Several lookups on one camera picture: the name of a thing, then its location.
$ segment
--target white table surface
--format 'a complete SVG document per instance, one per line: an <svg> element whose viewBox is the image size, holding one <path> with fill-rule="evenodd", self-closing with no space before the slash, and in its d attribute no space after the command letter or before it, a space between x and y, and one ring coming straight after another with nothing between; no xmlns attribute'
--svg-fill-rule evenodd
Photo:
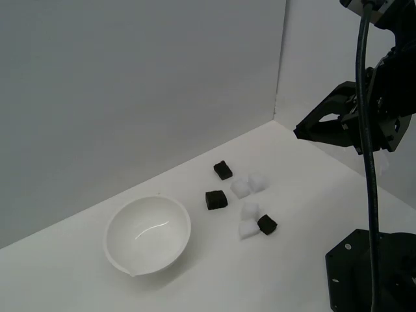
<svg viewBox="0 0 416 312"><path fill-rule="evenodd" d="M221 160L269 178L245 200L279 223L271 236L239 240L243 200L214 173ZM205 191L220 189L229 206L208 211ZM188 209L190 242L168 270L131 278L106 260L103 232L120 206L158 192ZM416 233L416 211L379 196L382 231ZM368 228L364 178L269 122L0 250L0 310L329 312L324 256L356 228Z"/></svg>

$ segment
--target black mounting plate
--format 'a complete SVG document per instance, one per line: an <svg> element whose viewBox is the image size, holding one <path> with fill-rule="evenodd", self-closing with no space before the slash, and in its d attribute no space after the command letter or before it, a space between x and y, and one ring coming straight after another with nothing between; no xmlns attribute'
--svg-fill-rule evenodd
<svg viewBox="0 0 416 312"><path fill-rule="evenodd" d="M361 312L354 293L352 267L369 248L369 231L356 229L326 254L326 272L332 311Z"/></svg>

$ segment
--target white wall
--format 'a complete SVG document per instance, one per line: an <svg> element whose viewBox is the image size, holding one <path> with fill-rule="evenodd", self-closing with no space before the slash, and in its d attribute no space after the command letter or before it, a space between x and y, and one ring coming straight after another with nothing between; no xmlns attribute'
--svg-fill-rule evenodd
<svg viewBox="0 0 416 312"><path fill-rule="evenodd" d="M1 1L0 247L271 120L284 10Z"/></svg>
<svg viewBox="0 0 416 312"><path fill-rule="evenodd" d="M359 16L338 0L288 0L275 120L293 130L337 85L355 81L355 53ZM367 66L394 46L388 31L370 28ZM416 124L412 122L394 153L376 153L379 184L416 207ZM361 174L362 158L354 148L316 144Z"/></svg>

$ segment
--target white cube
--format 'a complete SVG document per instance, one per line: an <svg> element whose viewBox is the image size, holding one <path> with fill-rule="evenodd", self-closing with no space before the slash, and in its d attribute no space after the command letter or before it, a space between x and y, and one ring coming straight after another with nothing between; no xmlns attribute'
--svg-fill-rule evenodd
<svg viewBox="0 0 416 312"><path fill-rule="evenodd" d="M248 184L255 193L267 189L267 180L261 174L249 174Z"/></svg>
<svg viewBox="0 0 416 312"><path fill-rule="evenodd" d="M241 221L239 225L240 239L247 239L248 237L254 236L260 233L259 226L254 219Z"/></svg>
<svg viewBox="0 0 416 312"><path fill-rule="evenodd" d="M232 182L230 189L238 198L243 198L250 195L250 187L243 179L237 179Z"/></svg>
<svg viewBox="0 0 416 312"><path fill-rule="evenodd" d="M241 209L241 220L254 219L258 221L260 218L260 209L258 203L243 203Z"/></svg>

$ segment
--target black cube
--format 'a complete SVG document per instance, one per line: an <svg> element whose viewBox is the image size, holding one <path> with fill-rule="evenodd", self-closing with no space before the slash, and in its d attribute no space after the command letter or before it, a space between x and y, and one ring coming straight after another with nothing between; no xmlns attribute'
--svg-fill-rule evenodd
<svg viewBox="0 0 416 312"><path fill-rule="evenodd" d="M271 219L271 217L269 217L267 214L262 216L259 221L257 221L257 225L259 226L260 231L266 235L273 233L278 227L278 224L275 223L275 221Z"/></svg>
<svg viewBox="0 0 416 312"><path fill-rule="evenodd" d="M226 195L221 190L213 190L205 193L205 201L207 202L208 210L225 208L228 205Z"/></svg>
<svg viewBox="0 0 416 312"><path fill-rule="evenodd" d="M225 161L219 162L214 166L215 172L218 174L221 180L226 180L233 176L233 172L227 166Z"/></svg>

